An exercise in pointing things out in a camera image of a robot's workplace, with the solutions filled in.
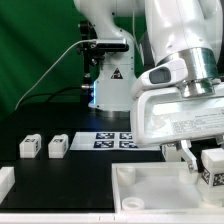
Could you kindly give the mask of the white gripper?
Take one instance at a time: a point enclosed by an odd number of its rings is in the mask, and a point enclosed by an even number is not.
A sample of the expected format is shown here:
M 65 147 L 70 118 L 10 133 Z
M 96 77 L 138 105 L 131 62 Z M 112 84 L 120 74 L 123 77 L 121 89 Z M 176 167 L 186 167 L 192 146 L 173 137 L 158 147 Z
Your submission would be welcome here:
M 211 96 L 184 98 L 177 88 L 188 76 L 186 63 L 174 59 L 144 72 L 133 84 L 131 133 L 139 147 L 177 142 L 190 173 L 198 171 L 191 141 L 224 135 L 224 83 Z

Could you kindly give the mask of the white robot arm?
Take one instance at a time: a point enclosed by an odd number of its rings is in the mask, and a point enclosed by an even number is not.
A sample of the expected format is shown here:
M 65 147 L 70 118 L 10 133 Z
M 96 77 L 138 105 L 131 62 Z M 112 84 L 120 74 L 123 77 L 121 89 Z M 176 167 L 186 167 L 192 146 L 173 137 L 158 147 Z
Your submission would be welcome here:
M 191 171 L 197 140 L 224 138 L 224 83 L 217 71 L 223 35 L 220 0 L 73 0 L 93 26 L 91 51 L 100 64 L 90 108 L 127 116 L 139 147 L 175 144 Z M 154 67 L 134 72 L 134 38 L 115 17 L 146 20 L 143 59 Z

